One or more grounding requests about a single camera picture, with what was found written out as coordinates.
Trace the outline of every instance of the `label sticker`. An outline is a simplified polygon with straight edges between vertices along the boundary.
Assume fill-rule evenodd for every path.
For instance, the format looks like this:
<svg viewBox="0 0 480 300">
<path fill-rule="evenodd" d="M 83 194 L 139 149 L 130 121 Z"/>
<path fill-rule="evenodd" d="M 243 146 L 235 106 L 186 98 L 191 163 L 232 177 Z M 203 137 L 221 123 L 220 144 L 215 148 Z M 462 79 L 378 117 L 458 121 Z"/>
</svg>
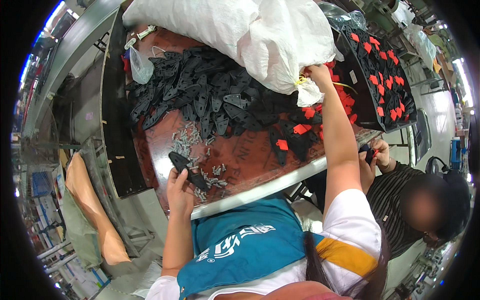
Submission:
<svg viewBox="0 0 480 300">
<path fill-rule="evenodd" d="M 357 77 L 355 76 L 355 72 L 353 70 L 350 71 L 350 78 L 352 79 L 353 84 L 358 82 Z"/>
</svg>

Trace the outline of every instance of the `hand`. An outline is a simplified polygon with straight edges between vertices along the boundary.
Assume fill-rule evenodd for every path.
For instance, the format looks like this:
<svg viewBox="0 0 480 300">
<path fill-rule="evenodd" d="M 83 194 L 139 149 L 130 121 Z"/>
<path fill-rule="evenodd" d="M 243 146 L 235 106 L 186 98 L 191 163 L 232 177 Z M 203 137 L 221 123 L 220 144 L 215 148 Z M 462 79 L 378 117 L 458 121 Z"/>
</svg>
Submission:
<svg viewBox="0 0 480 300">
<path fill-rule="evenodd" d="M 370 165 L 368 165 L 368 163 L 365 161 L 366 157 L 366 151 L 359 153 L 360 184 L 365 195 L 375 179 L 375 164 L 378 160 L 377 156 L 375 156 Z"/>
<path fill-rule="evenodd" d="M 370 143 L 370 148 L 373 150 L 378 150 L 377 155 L 377 165 L 380 169 L 385 169 L 390 163 L 390 151 L 388 143 L 384 140 L 374 140 Z"/>
<path fill-rule="evenodd" d="M 305 67 L 303 73 L 306 77 L 310 77 L 320 89 L 320 92 L 325 92 L 329 87 L 333 87 L 330 71 L 324 64 L 320 66 Z"/>
<path fill-rule="evenodd" d="M 184 217 L 190 220 L 193 211 L 195 186 L 187 180 L 188 171 L 183 169 L 180 175 L 172 168 L 167 181 L 167 199 L 170 217 Z"/>
</svg>

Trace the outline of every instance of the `white shirt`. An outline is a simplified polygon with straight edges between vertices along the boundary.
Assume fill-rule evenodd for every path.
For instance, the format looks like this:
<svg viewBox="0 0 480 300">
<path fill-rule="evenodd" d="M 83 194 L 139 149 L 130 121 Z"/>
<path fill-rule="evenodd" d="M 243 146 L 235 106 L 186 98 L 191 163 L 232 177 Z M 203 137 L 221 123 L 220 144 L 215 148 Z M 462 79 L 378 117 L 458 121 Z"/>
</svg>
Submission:
<svg viewBox="0 0 480 300">
<path fill-rule="evenodd" d="M 365 194 L 360 190 L 346 190 L 335 197 L 325 216 L 323 231 L 319 234 L 355 246 L 377 260 L 380 256 L 380 227 L 373 217 Z M 268 276 L 238 285 L 211 288 L 190 295 L 188 300 L 213 300 L 219 294 L 236 292 L 267 295 L 289 283 L 304 281 L 306 264 L 306 258 L 303 258 Z M 336 292 L 346 290 L 361 278 L 329 261 L 324 260 L 322 264 Z M 152 285 L 145 300 L 176 300 L 179 297 L 180 287 L 176 277 L 161 276 Z"/>
</svg>

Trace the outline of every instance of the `striped shirt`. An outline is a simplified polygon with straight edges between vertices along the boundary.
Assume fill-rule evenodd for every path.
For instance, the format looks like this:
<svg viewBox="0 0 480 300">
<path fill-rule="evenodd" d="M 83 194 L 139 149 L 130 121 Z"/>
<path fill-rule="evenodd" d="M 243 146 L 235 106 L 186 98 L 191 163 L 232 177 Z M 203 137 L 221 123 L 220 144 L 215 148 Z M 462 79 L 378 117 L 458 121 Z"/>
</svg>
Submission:
<svg viewBox="0 0 480 300">
<path fill-rule="evenodd" d="M 383 225 L 392 257 L 402 255 L 423 232 L 415 230 L 405 222 L 400 213 L 400 193 L 410 179 L 423 174 L 422 171 L 396 162 L 395 169 L 375 177 L 367 192 L 367 200 L 373 216 Z"/>
</svg>

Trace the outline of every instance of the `green sack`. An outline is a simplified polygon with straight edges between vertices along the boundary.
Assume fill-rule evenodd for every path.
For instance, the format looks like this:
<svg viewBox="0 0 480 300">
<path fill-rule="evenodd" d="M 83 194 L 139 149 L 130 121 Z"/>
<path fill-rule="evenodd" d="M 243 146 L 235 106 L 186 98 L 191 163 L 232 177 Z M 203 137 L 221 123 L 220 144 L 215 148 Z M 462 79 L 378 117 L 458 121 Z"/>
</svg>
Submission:
<svg viewBox="0 0 480 300">
<path fill-rule="evenodd" d="M 72 243 L 77 257 L 85 269 L 98 266 L 102 263 L 98 231 L 92 222 L 85 216 L 82 208 L 77 204 L 70 191 L 65 188 L 63 194 L 62 214 L 67 228 L 67 235 Z"/>
</svg>

